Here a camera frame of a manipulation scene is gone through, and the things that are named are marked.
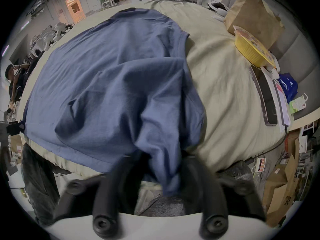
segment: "bed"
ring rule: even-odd
[[[250,63],[236,49],[234,36],[224,24],[212,18],[214,12],[186,2],[149,1],[134,6],[158,10],[190,34],[186,42],[187,64],[206,112],[200,144],[191,148],[191,153],[197,154],[215,172],[267,150],[284,137],[285,132],[279,126],[265,125],[260,98],[249,72]],[[130,7],[130,4],[121,5],[91,15],[46,51],[28,79],[17,120],[22,119],[32,88],[52,51]],[[39,155],[65,170],[83,178],[98,174],[49,152],[23,134],[21,137]]]

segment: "gray upholstered headboard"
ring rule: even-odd
[[[301,118],[320,107],[320,62],[316,49],[294,16],[282,5],[265,0],[275,15],[281,18],[285,31],[270,48],[279,62],[281,73],[290,73],[298,82],[296,98],[306,93],[306,108],[294,114]],[[222,0],[229,8],[235,0]]]

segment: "ceiling light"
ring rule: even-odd
[[[22,27],[21,27],[21,30],[23,30],[28,24],[29,24],[29,20],[26,22],[26,24],[24,24]]]
[[[2,57],[5,55],[6,51],[8,50],[9,46],[7,46],[4,51],[3,51],[3,54],[2,54]]]

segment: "brown paper bag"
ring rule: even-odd
[[[233,26],[239,26],[254,35],[269,49],[285,27],[263,0],[236,0],[228,11],[224,24],[234,35]]]

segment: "smartphone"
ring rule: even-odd
[[[276,106],[266,76],[254,65],[251,65],[250,73],[260,96],[264,122],[267,126],[276,126],[278,124]]]

